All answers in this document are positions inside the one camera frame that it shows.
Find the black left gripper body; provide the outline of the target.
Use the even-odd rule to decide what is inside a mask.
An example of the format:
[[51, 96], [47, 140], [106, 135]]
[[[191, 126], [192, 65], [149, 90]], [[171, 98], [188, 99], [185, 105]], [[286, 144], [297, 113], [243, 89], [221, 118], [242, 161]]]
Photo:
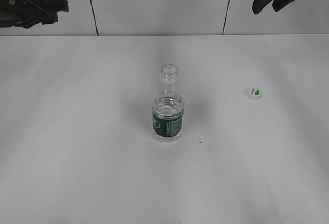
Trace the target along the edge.
[[41, 22], [41, 0], [1, 0], [1, 27], [30, 28]]

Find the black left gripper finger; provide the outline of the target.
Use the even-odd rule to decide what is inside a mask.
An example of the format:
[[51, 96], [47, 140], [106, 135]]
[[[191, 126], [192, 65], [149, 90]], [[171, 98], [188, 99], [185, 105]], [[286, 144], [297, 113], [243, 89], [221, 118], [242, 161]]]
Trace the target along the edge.
[[69, 12], [68, 0], [35, 0], [33, 5], [39, 11], [42, 25], [56, 23], [59, 12]]

